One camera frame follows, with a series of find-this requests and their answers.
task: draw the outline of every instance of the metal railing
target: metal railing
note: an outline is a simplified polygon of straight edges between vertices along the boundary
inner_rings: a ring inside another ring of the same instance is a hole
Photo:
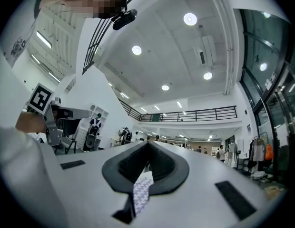
[[[84,74],[94,64],[93,58],[97,48],[112,23],[111,19],[101,19],[99,21],[87,49],[82,74]]]
[[[125,102],[121,101],[120,99],[118,99],[118,100],[120,101],[121,105],[123,106],[124,110],[127,112],[127,114],[129,116],[136,119],[137,121],[140,121],[141,116],[142,116],[140,112],[136,111],[134,108],[132,108],[131,106],[129,106]]]
[[[170,112],[158,114],[145,114],[141,116],[141,122],[201,122],[237,118],[236,105],[197,110]]]

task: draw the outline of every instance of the clothing rack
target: clothing rack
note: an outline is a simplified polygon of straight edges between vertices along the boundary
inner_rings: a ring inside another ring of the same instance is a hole
[[[262,134],[265,134],[265,133],[266,133],[267,144],[268,144],[268,143],[269,143],[269,139],[268,139],[268,134],[267,134],[267,132],[262,132],[261,134],[259,134],[259,135],[255,136],[255,137],[253,137],[253,138],[252,138],[252,142],[253,142],[253,140],[254,140],[256,137],[259,137],[259,136],[261,136]]]

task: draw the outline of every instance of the white pillar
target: white pillar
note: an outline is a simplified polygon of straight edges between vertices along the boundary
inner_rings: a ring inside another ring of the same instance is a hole
[[[64,78],[63,80],[59,83],[59,85],[57,86],[54,94],[53,94],[53,99],[55,97],[59,97],[64,90],[66,89],[66,87],[71,83],[71,81],[76,77],[75,73],[71,73],[69,72]]]

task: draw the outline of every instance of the recessed ceiling light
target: recessed ceiling light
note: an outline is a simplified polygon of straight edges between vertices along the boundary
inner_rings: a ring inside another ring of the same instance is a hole
[[[271,42],[269,42],[268,40],[265,41],[265,44],[269,47],[272,46]]]
[[[271,16],[270,13],[266,13],[266,12],[264,12],[263,15],[265,16],[265,18],[269,18]]]
[[[61,83],[61,81],[59,81],[51,72],[48,72],[48,73],[51,77],[53,77],[55,80],[57,80],[59,83]]]
[[[39,33],[38,31],[37,31],[37,36],[41,39],[41,41],[43,41],[51,49],[52,44],[50,43],[50,41],[48,41],[45,37],[43,37],[42,34]]]
[[[213,77],[213,74],[211,72],[207,72],[204,74],[204,79],[205,80],[209,80]]]
[[[161,88],[162,88],[164,91],[167,91],[167,90],[169,89],[169,86],[167,86],[167,85],[163,85]]]
[[[289,90],[288,92],[289,92],[289,93],[292,92],[292,91],[294,90],[294,88],[295,88],[295,84],[293,84],[293,85],[291,86],[291,88],[290,88],[290,90]]]
[[[267,69],[267,63],[262,63],[260,66],[261,71],[265,71]]]
[[[141,54],[141,52],[142,52],[142,50],[141,50],[141,47],[140,46],[133,46],[133,49],[132,49],[132,51],[133,51],[133,53],[135,54],[135,55],[140,55]]]
[[[197,23],[197,17],[193,13],[187,13],[184,16],[184,22],[187,25],[195,25]]]
[[[122,95],[123,97],[125,97],[126,99],[129,99],[129,97],[127,95],[125,95],[124,93],[120,93],[120,95]]]
[[[32,57],[33,57],[33,59],[36,60],[36,62],[39,64],[39,60],[37,60],[37,58],[36,58],[35,56],[33,56],[33,55],[32,55]]]

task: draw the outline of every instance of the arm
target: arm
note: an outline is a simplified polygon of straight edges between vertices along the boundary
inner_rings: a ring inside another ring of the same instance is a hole
[[[24,133],[46,133],[43,116],[30,112],[22,112],[15,127]]]

